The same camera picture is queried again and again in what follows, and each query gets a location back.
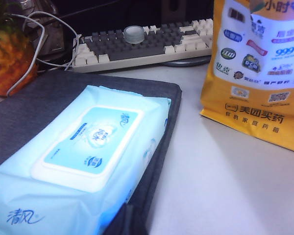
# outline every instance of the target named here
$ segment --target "dark background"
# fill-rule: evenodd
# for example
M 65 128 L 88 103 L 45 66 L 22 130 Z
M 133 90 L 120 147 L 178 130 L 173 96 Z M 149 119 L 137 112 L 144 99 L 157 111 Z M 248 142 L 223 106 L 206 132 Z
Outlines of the dark background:
M 93 7 L 112 0 L 52 0 L 60 15 Z M 171 0 L 178 7 L 178 0 Z M 213 17 L 213 0 L 184 0 L 186 3 L 185 21 Z M 99 9 L 65 19 L 77 33 L 89 36 L 92 32 L 124 29 L 129 25 L 161 25 L 160 0 L 120 0 Z

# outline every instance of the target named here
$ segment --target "meituan pharmacy bag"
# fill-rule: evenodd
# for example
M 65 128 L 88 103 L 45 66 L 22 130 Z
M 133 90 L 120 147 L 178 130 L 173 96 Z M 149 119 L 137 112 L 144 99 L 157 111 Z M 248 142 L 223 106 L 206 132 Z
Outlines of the meituan pharmacy bag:
M 213 42 L 201 114 L 294 150 L 294 0 L 215 0 Z

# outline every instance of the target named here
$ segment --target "mechanical keyboard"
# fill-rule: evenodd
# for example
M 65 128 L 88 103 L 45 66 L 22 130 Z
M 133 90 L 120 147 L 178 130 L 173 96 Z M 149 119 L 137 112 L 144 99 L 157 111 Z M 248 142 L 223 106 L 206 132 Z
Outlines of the mechanical keyboard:
M 73 71 L 113 70 L 211 55 L 212 19 L 141 28 L 143 41 L 135 44 L 127 42 L 122 30 L 81 37 Z

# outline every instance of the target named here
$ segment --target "desk surface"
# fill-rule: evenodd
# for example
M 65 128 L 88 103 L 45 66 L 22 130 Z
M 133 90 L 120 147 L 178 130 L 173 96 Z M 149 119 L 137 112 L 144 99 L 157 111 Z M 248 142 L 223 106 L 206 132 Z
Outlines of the desk surface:
M 150 235 L 294 235 L 294 152 L 200 116 L 206 70 L 104 73 L 172 82 L 183 91 L 147 220 Z

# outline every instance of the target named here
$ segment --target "mouse pad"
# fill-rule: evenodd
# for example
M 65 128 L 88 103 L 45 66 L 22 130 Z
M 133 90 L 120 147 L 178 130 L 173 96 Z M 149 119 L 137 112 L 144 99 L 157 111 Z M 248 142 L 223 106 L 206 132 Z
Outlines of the mouse pad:
M 105 234 L 144 234 L 151 201 L 175 126 L 182 91 L 177 84 L 55 70 L 0 103 L 0 164 L 42 131 L 87 85 L 171 99 L 166 131 L 128 204 Z

